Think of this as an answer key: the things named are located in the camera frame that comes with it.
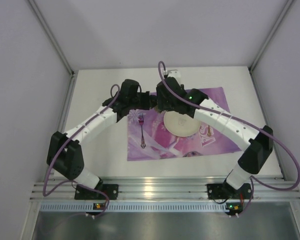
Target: fork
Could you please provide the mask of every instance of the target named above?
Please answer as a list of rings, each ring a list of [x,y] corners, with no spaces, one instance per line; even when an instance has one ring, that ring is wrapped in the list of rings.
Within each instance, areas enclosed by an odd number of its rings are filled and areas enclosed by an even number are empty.
[[[141,126],[141,147],[144,149],[146,147],[145,144],[145,138],[144,138],[144,129],[143,129],[143,125],[144,125],[145,121],[144,121],[144,114],[140,113],[139,114],[139,124]]]

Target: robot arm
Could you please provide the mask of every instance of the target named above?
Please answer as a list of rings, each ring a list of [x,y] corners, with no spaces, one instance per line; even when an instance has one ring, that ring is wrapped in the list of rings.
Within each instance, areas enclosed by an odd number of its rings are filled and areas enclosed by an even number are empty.
[[[202,121],[230,138],[243,151],[242,156],[223,183],[222,191],[226,192],[229,197],[235,195],[237,190],[252,175],[260,172],[273,151],[273,140],[254,128],[222,115],[230,114],[198,89],[194,88],[186,92],[184,86],[179,85],[174,77],[170,77],[170,74],[165,76],[164,81],[170,89],[184,100],[221,112],[221,114],[216,114],[191,106],[173,96],[162,82],[157,85],[156,93],[159,111],[175,111]],[[264,126],[263,130],[271,135],[273,134],[272,129],[268,126]]]
[[[65,133],[57,131],[53,134],[47,164],[50,165],[59,148],[69,139],[68,137],[84,127],[62,150],[53,168],[69,180],[74,180],[92,189],[100,189],[103,181],[85,168],[81,145],[94,139],[108,126],[120,121],[130,110],[150,110],[157,106],[159,112],[175,111],[209,124],[234,141],[244,151],[223,183],[222,190],[228,196],[236,194],[236,191],[251,175],[259,173],[273,150],[273,141],[257,130],[222,115],[228,112],[215,104],[200,90],[194,88],[186,92],[184,86],[179,85],[176,80],[179,77],[178,71],[174,70],[173,75],[169,74],[164,81],[181,98],[196,105],[217,110],[221,114],[193,107],[180,101],[167,90],[162,82],[156,87],[156,95],[150,95],[149,91],[138,92],[140,85],[137,81],[126,79],[121,85],[118,98],[110,108],[100,114],[113,98],[107,99],[91,117],[78,126]],[[264,126],[263,130],[273,134],[272,129],[268,126]]]
[[[222,115],[223,113],[230,115],[230,113],[215,104],[212,99],[203,100],[200,106],[215,109],[221,114],[196,109],[193,118],[212,126],[244,151],[224,183],[226,188],[238,190],[253,174],[259,173],[272,152],[273,142],[254,128]],[[272,130],[268,126],[263,129],[272,134]]]
[[[118,98],[111,107],[105,110],[113,97],[107,99],[94,114],[78,126],[65,133],[55,132],[51,137],[47,164],[50,165],[59,148],[70,136],[84,127],[62,150],[53,168],[69,180],[91,189],[100,189],[103,181],[85,167],[81,146],[93,140],[107,127],[120,121],[130,110],[149,110],[157,105],[155,95],[150,95],[149,91],[138,92],[139,88],[137,81],[126,79],[121,85]]]

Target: table surface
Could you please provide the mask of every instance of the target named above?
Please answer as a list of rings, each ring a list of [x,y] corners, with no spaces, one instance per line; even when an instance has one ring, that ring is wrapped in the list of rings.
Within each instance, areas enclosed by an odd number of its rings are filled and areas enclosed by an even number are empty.
[[[242,217],[229,219],[217,212],[107,212],[96,221],[73,212],[40,212],[33,240],[77,239],[227,239],[298,240],[289,202],[253,202]],[[38,227],[59,228],[44,235]]]
[[[223,87],[230,112],[256,126],[265,119],[245,66],[178,67],[186,89]],[[113,84],[125,79],[140,83],[143,91],[156,91],[160,81],[156,68],[80,70],[66,120],[70,130],[88,118],[110,97]],[[101,177],[212,177],[226,176],[237,163],[242,151],[218,155],[160,160],[127,161],[127,118],[101,132],[92,142],[82,146],[85,165]],[[263,177],[282,177],[273,152],[259,173]]]

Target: white wall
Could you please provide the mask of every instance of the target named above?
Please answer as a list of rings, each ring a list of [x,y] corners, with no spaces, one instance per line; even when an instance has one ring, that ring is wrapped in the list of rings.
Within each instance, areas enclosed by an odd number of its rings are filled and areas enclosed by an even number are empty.
[[[300,0],[297,0],[254,71],[275,134],[300,163]],[[296,168],[282,151],[288,177]]]
[[[0,240],[18,239],[69,75],[25,0],[0,0]]]
[[[286,0],[36,0],[76,69],[249,66]]]

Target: plate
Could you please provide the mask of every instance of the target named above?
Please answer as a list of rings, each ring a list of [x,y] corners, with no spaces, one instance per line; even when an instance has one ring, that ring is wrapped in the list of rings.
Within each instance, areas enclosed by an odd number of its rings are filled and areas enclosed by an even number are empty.
[[[197,133],[201,122],[186,114],[179,114],[175,111],[167,111],[163,116],[165,128],[177,137],[189,137]]]

